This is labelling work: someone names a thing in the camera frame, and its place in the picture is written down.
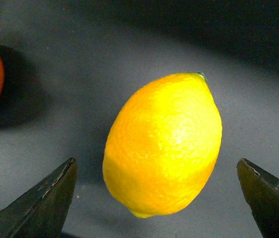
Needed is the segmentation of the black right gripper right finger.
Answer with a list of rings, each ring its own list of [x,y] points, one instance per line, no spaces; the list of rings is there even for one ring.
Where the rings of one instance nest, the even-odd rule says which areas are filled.
[[[243,196],[262,237],[279,238],[279,178],[245,158],[236,168]]]

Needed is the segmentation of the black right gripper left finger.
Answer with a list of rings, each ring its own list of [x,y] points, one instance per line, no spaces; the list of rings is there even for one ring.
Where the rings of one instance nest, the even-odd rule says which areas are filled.
[[[0,211],[0,238],[60,237],[72,202],[77,161],[70,158]]]

